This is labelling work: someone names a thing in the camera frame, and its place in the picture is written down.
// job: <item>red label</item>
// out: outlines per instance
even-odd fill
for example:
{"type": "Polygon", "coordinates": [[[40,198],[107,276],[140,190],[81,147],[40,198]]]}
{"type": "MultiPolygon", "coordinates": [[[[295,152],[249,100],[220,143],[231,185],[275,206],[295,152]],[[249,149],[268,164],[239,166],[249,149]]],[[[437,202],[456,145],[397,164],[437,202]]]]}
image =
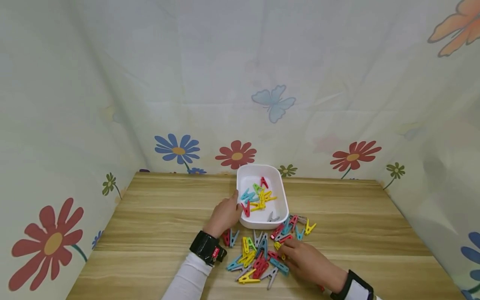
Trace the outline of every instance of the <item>red label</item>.
{"type": "Polygon", "coordinates": [[[212,257],[216,257],[218,255],[218,252],[220,252],[220,249],[215,247],[215,250],[213,251],[212,257]]]}

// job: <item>flower stem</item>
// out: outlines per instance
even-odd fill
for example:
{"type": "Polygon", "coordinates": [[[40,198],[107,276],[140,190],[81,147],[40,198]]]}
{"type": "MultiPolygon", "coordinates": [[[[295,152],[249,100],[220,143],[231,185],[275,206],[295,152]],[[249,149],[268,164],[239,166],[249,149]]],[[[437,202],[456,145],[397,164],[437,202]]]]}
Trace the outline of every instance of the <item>flower stem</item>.
{"type": "Polygon", "coordinates": [[[85,262],[87,262],[87,257],[85,255],[85,253],[82,251],[82,249],[80,249],[80,247],[77,246],[77,244],[74,244],[72,245],[72,247],[78,251],[78,253],[80,253],[80,255],[83,257],[83,259],[85,260],[85,262]]]}
{"type": "Polygon", "coordinates": [[[121,199],[121,194],[120,194],[119,188],[116,184],[115,184],[115,188],[117,189],[117,192],[119,193],[119,196],[120,196],[120,199],[121,199]]]}
{"type": "Polygon", "coordinates": [[[394,180],[395,180],[395,177],[393,177],[392,181],[391,181],[389,184],[387,184],[387,186],[384,187],[384,189],[388,188],[388,187],[390,186],[390,184],[392,184],[392,182],[393,182],[394,180]]]}
{"type": "Polygon", "coordinates": [[[480,283],[476,287],[469,289],[467,292],[469,292],[470,294],[475,294],[479,290],[480,290],[480,283]]]}
{"type": "Polygon", "coordinates": [[[348,170],[345,172],[345,174],[343,174],[342,178],[340,178],[340,179],[343,179],[347,175],[347,173],[350,172],[350,170],[352,170],[351,167],[348,168],[348,170]]]}

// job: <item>red flower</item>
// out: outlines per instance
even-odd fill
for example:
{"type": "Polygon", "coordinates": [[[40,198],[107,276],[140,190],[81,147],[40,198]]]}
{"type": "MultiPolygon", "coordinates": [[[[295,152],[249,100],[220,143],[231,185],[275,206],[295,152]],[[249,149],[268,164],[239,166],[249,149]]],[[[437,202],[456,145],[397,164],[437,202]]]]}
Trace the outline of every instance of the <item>red flower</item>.
{"type": "Polygon", "coordinates": [[[248,149],[250,148],[251,145],[252,143],[245,143],[243,144],[243,147],[242,147],[240,141],[233,141],[231,144],[232,149],[229,149],[227,147],[221,147],[220,153],[225,155],[218,155],[215,157],[215,159],[218,159],[218,160],[226,159],[226,161],[222,162],[221,165],[222,166],[231,165],[230,168],[232,170],[236,170],[240,168],[240,166],[243,166],[255,161],[252,157],[255,157],[255,153],[257,153],[257,150],[248,149]]]}
{"type": "Polygon", "coordinates": [[[350,144],[350,153],[343,151],[337,151],[333,153],[334,158],[340,159],[332,160],[330,164],[337,164],[335,167],[333,167],[333,169],[335,170],[336,168],[340,167],[340,169],[338,169],[340,172],[345,171],[349,166],[352,168],[352,170],[356,170],[360,168],[360,163],[358,162],[359,160],[372,161],[375,159],[375,156],[368,156],[382,149],[381,147],[376,147],[369,150],[373,145],[375,145],[375,143],[376,141],[371,141],[367,144],[367,142],[364,141],[358,143],[357,145],[357,142],[353,142],[350,144]]]}
{"type": "Polygon", "coordinates": [[[55,222],[53,207],[45,206],[40,211],[40,223],[44,229],[41,229],[35,223],[31,223],[25,228],[25,234],[34,240],[19,240],[16,242],[12,247],[12,255],[19,257],[35,252],[38,253],[13,274],[8,283],[10,290],[16,291],[21,288],[42,265],[40,272],[38,272],[30,285],[30,290],[36,290],[47,276],[50,264],[52,265],[50,278],[54,280],[60,272],[59,263],[63,266],[70,263],[72,253],[65,249],[65,246],[78,243],[82,238],[83,232],[76,230],[72,233],[67,233],[78,223],[84,214],[83,208],[79,207],[70,219],[67,220],[72,205],[73,198],[68,198],[60,210],[57,222],[55,222]]]}

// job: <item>hand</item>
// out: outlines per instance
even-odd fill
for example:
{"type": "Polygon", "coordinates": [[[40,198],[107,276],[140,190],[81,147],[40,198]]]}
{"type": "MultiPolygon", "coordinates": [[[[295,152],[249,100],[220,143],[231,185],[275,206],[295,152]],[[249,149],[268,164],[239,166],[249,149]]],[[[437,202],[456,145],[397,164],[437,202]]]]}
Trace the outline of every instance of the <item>hand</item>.
{"type": "Polygon", "coordinates": [[[218,239],[222,233],[235,225],[240,219],[243,209],[237,204],[239,191],[235,190],[230,198],[224,198],[215,209],[203,231],[218,239]]]}
{"type": "Polygon", "coordinates": [[[324,286],[336,294],[343,289],[347,272],[334,265],[312,245],[290,239],[278,249],[278,253],[287,256],[285,263],[296,276],[324,286]]]}

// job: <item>right hand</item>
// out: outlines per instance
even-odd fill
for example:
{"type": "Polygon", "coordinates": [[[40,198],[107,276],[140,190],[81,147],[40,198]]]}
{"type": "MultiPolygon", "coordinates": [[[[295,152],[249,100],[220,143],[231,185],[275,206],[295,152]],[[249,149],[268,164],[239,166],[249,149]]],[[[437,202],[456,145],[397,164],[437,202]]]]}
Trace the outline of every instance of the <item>right hand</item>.
{"type": "Polygon", "coordinates": [[[312,245],[289,239],[278,249],[285,254],[285,264],[298,277],[321,285],[338,294],[347,280],[347,272],[334,265],[312,245]]]}

